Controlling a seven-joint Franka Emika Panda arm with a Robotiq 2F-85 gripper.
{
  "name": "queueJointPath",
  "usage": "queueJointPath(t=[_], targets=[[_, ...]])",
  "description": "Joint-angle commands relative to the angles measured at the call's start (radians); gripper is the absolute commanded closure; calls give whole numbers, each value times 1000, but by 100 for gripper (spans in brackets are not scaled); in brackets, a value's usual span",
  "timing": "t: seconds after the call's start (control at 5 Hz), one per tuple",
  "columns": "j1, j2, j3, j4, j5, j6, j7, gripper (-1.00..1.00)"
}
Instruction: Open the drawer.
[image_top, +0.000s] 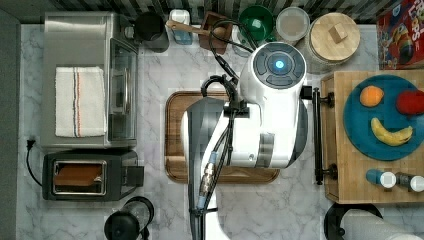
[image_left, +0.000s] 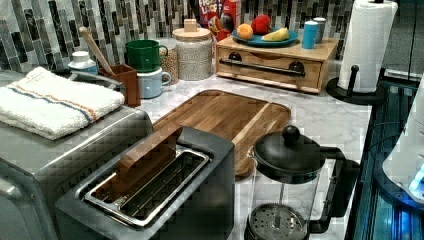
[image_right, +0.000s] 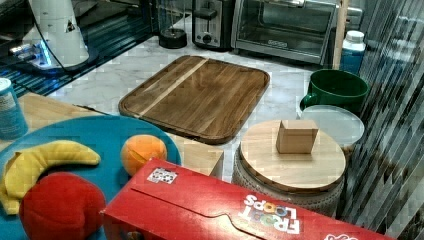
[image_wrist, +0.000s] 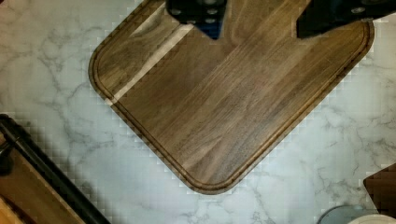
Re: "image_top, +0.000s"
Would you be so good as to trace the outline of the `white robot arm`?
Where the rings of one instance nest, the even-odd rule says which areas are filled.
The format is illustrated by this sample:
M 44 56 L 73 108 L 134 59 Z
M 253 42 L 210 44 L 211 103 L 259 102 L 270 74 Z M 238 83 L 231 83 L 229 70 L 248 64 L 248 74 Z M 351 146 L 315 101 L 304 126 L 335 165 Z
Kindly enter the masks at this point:
M 215 193 L 223 167 L 282 169 L 301 155 L 308 133 L 305 79 L 302 54 L 271 42 L 249 56 L 239 76 L 203 82 L 202 98 L 181 123 L 193 240 L 229 240 Z

